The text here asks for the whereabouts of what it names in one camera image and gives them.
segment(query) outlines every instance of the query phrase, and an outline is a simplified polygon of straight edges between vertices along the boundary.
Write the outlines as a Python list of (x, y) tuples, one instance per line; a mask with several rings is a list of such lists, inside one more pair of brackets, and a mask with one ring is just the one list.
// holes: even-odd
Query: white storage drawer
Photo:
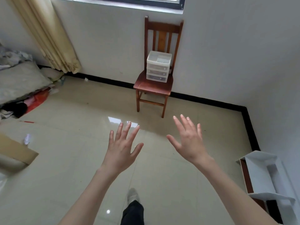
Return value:
[(147, 68), (148, 69), (153, 69), (153, 70), (160, 70), (160, 71), (169, 71), (170, 70), (170, 66), (161, 66), (161, 65), (153, 65), (153, 64), (149, 64), (147, 63)]
[(166, 83), (168, 80), (168, 76), (163, 77), (163, 76), (155, 76), (155, 75), (150, 75), (150, 74), (147, 74), (146, 76), (147, 76), (146, 78), (148, 80), (155, 80), (155, 81), (164, 82), (164, 83)]
[(152, 70), (152, 69), (147, 69), (147, 74), (151, 75), (158, 75), (158, 76), (168, 76), (169, 71), (157, 71), (157, 70)]
[(167, 71), (170, 69), (172, 54), (151, 50), (147, 58), (147, 68)]

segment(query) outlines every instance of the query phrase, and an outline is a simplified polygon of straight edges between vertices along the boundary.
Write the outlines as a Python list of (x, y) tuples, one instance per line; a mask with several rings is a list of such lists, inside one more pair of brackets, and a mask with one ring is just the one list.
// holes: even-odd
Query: gray shoe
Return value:
[(133, 201), (140, 202), (140, 197), (137, 194), (137, 190), (135, 188), (131, 188), (127, 193), (127, 204), (129, 205)]

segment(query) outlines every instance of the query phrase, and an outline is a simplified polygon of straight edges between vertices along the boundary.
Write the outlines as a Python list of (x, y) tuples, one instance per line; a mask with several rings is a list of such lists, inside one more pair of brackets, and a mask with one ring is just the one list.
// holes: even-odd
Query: tile floor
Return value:
[(241, 113), (175, 98), (169, 98), (164, 119), (161, 112), (162, 107), (141, 103), (137, 113), (132, 89), (67, 77), (59, 93), (20, 118), (34, 124), (3, 121), (1, 132), (18, 142), (30, 133), (30, 148), (40, 155), (1, 190), (1, 224), (57, 224), (101, 165), (109, 131), (121, 121), (139, 124), (134, 144), (145, 145), (109, 188), (95, 224), (120, 224), (131, 187), (139, 192), (146, 225), (233, 224), (205, 177), (178, 155), (166, 135), (178, 138), (173, 115), (200, 122), (209, 153), (245, 189), (235, 163), (251, 152)]

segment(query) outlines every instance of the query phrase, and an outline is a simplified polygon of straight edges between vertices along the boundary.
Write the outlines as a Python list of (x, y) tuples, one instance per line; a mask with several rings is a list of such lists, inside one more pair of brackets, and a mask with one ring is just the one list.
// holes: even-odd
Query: window sill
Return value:
[(114, 1), (104, 1), (104, 0), (68, 0), (68, 1), (77, 1), (77, 2), (84, 2), (84, 3), (90, 3), (90, 4), (99, 4), (99, 5), (116, 6), (116, 7), (130, 8), (130, 9), (147, 10), (147, 11), (154, 11), (154, 12), (161, 12), (161, 13), (173, 13), (173, 14), (182, 14), (183, 13), (183, 10), (174, 10), (174, 9), (168, 9), (168, 8), (129, 4), (129, 3), (122, 3), (122, 2), (114, 2)]

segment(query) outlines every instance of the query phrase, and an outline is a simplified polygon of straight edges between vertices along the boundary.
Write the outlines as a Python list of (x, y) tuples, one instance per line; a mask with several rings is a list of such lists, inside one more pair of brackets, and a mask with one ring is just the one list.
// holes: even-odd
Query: black pants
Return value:
[(144, 208), (136, 200), (124, 210), (121, 225), (144, 225)]

